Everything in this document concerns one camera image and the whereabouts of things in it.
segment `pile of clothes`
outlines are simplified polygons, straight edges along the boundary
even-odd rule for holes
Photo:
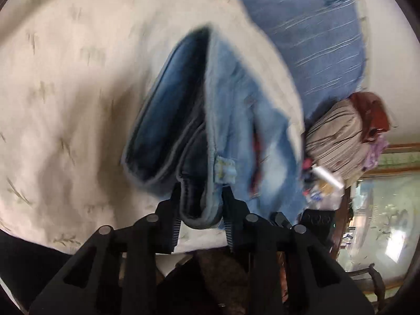
[[[74,253],[177,181],[178,251],[225,244],[224,185],[296,223],[304,142],[345,180],[382,145],[370,128],[377,147],[356,140],[365,61],[355,0],[7,0],[0,228]],[[325,156],[327,124],[351,134],[346,150]],[[330,159],[342,154],[343,167]]]

